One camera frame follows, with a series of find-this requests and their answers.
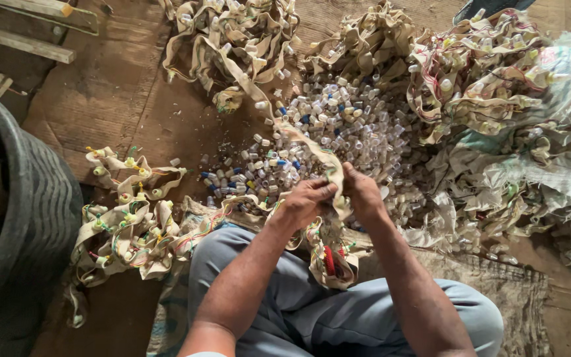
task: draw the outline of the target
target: pile of plastic caps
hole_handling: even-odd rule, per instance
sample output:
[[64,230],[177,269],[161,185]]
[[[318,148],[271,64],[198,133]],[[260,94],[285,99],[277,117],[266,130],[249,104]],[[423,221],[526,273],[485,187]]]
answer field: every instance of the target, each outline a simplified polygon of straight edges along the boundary
[[[287,107],[277,101],[275,114],[321,149],[333,151],[341,161],[351,162],[374,178],[381,186],[389,215],[397,225],[406,225],[426,205],[412,179],[423,178],[424,166],[414,166],[426,162],[428,156],[409,145],[412,132],[421,125],[415,114],[407,114],[409,108],[403,98],[395,100],[373,88],[378,79],[374,75],[362,82],[349,82],[340,77],[333,80],[331,74],[312,76],[302,90],[293,88],[296,97]],[[268,104],[259,101],[255,106],[265,109]],[[265,123],[274,124],[271,119]],[[276,126],[272,138],[255,134],[254,139],[256,143],[241,151],[238,165],[227,158],[223,163],[230,167],[227,170],[202,172],[204,184],[216,198],[254,194],[273,205],[281,192],[290,191],[299,180],[315,179],[325,172],[306,145],[288,142]],[[212,196],[207,204],[214,207]],[[346,225],[361,227],[353,217]]]

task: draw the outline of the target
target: right hand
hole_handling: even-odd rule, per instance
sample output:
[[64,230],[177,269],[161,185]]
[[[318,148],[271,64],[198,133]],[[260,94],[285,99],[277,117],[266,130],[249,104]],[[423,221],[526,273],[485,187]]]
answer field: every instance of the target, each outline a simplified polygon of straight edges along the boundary
[[343,163],[343,172],[345,194],[352,200],[354,214],[360,223],[365,224],[385,212],[385,204],[373,178],[356,171],[351,163]]

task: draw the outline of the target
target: gray pants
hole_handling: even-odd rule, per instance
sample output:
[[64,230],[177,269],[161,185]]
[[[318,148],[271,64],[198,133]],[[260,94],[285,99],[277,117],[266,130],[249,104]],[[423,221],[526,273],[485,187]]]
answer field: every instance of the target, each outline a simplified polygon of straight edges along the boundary
[[[210,284],[254,234],[239,228],[210,233],[195,249],[189,275],[188,318]],[[503,337],[499,310],[475,289],[435,280],[455,305],[480,357],[495,356]],[[284,252],[237,356],[413,356],[402,334],[385,279],[338,292],[319,285],[300,258]]]

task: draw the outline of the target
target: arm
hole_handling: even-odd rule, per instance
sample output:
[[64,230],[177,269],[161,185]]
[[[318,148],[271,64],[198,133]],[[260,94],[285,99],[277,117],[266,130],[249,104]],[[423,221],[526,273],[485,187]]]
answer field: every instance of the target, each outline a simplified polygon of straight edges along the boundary
[[318,203],[336,192],[327,180],[300,182],[248,247],[213,281],[197,309],[178,357],[198,352],[235,355],[235,343],[254,320],[270,275],[287,242],[317,216]]
[[343,164],[354,213],[383,266],[400,326],[418,356],[476,356],[464,323],[393,225],[371,178]]

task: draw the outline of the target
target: left hand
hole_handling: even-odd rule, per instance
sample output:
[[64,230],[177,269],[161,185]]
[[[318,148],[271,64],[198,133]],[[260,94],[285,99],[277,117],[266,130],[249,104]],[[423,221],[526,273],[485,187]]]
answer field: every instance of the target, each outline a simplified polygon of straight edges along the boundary
[[328,183],[327,178],[299,182],[271,220],[289,225],[292,232],[307,227],[319,215],[319,203],[338,190],[335,183]]

